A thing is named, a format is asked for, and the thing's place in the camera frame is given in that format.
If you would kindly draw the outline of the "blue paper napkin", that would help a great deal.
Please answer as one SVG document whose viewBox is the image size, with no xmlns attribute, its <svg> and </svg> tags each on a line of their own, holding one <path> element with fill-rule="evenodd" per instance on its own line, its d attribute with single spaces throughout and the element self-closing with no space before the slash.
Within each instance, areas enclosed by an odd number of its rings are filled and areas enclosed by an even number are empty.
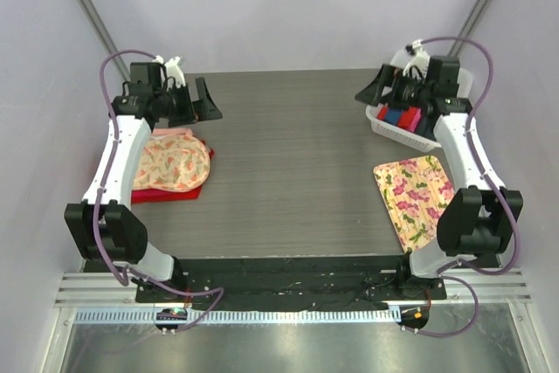
<svg viewBox="0 0 559 373">
<path fill-rule="evenodd" d="M 405 114 L 406 114 L 406 110 L 399 110 L 395 108 L 386 107 L 383 121 L 393 126 L 398 126 L 399 122 L 402 120 Z"/>
</svg>

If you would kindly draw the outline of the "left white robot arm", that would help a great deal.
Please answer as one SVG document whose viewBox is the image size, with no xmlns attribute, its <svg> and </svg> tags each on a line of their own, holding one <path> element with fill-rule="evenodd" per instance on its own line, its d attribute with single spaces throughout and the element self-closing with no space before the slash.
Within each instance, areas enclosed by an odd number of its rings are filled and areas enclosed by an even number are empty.
<svg viewBox="0 0 559 373">
<path fill-rule="evenodd" d="M 168 302 L 180 300 L 186 279 L 177 258 L 158 250 L 132 212 L 135 192 L 190 193 L 210 175 L 210 150 L 191 124 L 220 120 L 204 78 L 197 100 L 179 57 L 134 62 L 121 95 L 110 100 L 108 135 L 99 166 L 84 196 L 68 204 L 64 220 L 81 257 L 100 262 L 126 284 L 133 273 L 156 281 Z"/>
</svg>

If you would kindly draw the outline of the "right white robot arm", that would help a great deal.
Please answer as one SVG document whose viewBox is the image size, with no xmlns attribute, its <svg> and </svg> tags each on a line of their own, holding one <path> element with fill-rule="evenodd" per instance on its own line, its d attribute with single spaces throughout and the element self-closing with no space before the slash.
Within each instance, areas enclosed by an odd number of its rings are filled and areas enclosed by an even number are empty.
<svg viewBox="0 0 559 373">
<path fill-rule="evenodd" d="M 459 93 L 460 72 L 456 58 L 418 53 L 405 66 L 382 65 L 355 96 L 368 107 L 419 109 L 452 174 L 454 195 L 438 218 L 435 239 L 407 252 L 397 265 L 394 286 L 406 299 L 452 267 L 476 269 L 481 259 L 502 254 L 518 230 L 522 195 L 495 175 L 477 134 L 473 104 Z"/>
</svg>

